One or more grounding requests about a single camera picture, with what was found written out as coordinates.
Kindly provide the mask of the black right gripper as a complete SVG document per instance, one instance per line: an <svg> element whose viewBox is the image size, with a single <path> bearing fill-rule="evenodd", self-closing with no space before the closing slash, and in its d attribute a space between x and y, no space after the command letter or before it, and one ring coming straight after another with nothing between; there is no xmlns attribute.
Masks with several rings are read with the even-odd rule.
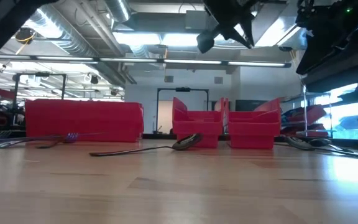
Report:
<svg viewBox="0 0 358 224"><path fill-rule="evenodd" d="M259 0L248 0L241 4L238 0L203 0L203 4L209 14L221 27L228 27L221 30L221 35L226 39L232 39L248 49L254 46L252 35L252 21L255 16L252 8ZM236 25L244 26L244 34L247 40L235 30Z"/></svg>

